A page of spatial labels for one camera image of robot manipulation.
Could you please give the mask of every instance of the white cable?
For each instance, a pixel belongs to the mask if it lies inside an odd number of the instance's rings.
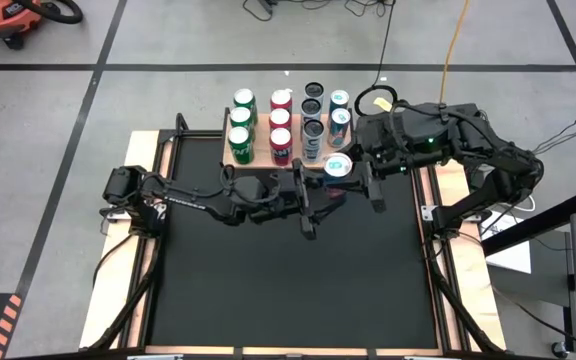
[[[513,208],[513,210],[519,210],[519,211],[525,211],[525,212],[533,212],[535,211],[535,209],[537,208],[537,202],[535,201],[535,199],[532,197],[532,195],[528,195],[528,200],[530,200],[530,209],[526,209],[526,208],[521,208],[519,206],[515,206]],[[506,203],[501,203],[501,205],[506,206],[506,207],[510,207],[512,205],[510,204],[506,204]]]

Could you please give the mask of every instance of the gray floor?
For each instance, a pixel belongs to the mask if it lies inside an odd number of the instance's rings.
[[[10,51],[0,41],[0,64],[11,64],[0,70],[0,292],[15,291],[73,126],[76,120],[85,122],[9,357],[77,349],[103,243],[100,193],[109,170],[122,163],[131,131],[170,128],[179,111],[191,128],[220,128],[223,107],[241,87],[258,94],[262,111],[268,110],[272,90],[295,89],[300,100],[300,89],[312,80],[356,95],[372,83],[374,71],[324,70],[337,63],[376,64],[387,22],[374,9],[356,18],[342,1],[317,11],[282,2],[267,23],[252,19],[241,1],[77,2],[84,23],[45,22],[22,51]],[[97,63],[113,14],[124,2],[107,63],[133,64],[135,71],[104,71],[89,87],[92,72],[68,64]],[[557,4],[576,43],[576,1]],[[259,10],[254,0],[248,5]],[[443,63],[461,6],[461,0],[399,0],[385,63]],[[328,65],[321,71],[293,71],[291,65],[268,71],[190,66],[250,63]],[[475,102],[488,112],[498,134],[519,146],[534,148],[576,118],[576,72],[557,67],[499,72],[494,66],[575,64],[546,0],[473,0],[453,63],[491,66],[450,73],[447,102]],[[31,71],[24,64],[62,71]],[[144,64],[189,66],[142,71]],[[440,72],[402,70],[384,72],[385,83],[411,103],[437,101]],[[87,89],[93,89],[92,106],[78,118]],[[576,194],[576,139],[542,160],[546,175],[534,194],[536,213]],[[508,348],[549,356],[549,344],[560,337],[497,300]],[[517,300],[562,325],[561,308]]]

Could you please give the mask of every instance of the can lid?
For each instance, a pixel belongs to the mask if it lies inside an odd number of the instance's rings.
[[[319,136],[324,132],[324,124],[319,120],[308,120],[304,125],[304,132],[308,136]]]
[[[347,123],[350,121],[350,111],[342,108],[333,110],[332,121],[336,122],[337,124]]]
[[[235,91],[235,101],[239,104],[248,104],[254,97],[250,89],[239,89]]]
[[[275,109],[270,112],[270,121],[282,125],[290,120],[290,113],[286,109]]]
[[[317,99],[306,99],[301,103],[301,110],[306,114],[317,114],[321,111],[321,103]]]
[[[244,107],[237,107],[230,110],[230,120],[239,123],[250,119],[250,110]]]
[[[318,82],[311,82],[306,85],[306,95],[310,97],[320,97],[324,93],[324,87]]]
[[[350,96],[344,90],[335,90],[330,94],[330,100],[338,105],[343,105],[348,103]]]
[[[233,144],[243,144],[248,141],[248,129],[242,126],[236,126],[230,129],[228,140]]]
[[[324,171],[333,177],[344,177],[352,170],[352,160],[342,153],[332,153],[326,159]]]
[[[270,133],[270,141],[275,145],[286,145],[290,142],[290,131],[279,128]]]
[[[270,97],[270,101],[277,105],[283,105],[290,102],[290,93],[287,90],[275,90]]]

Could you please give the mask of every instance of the red can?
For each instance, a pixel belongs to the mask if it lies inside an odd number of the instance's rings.
[[[292,96],[288,90],[276,90],[270,97],[270,110],[286,109],[292,115]]]
[[[292,128],[292,121],[290,113],[286,109],[275,109],[270,112],[270,129],[290,129]]]
[[[270,133],[272,162],[277,166],[288,166],[292,160],[292,136],[285,128],[275,129]]]

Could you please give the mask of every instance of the orange black striped tape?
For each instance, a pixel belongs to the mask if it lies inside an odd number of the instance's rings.
[[[20,310],[21,298],[15,294],[11,295],[0,319],[0,359],[6,356],[6,350],[8,350]]]

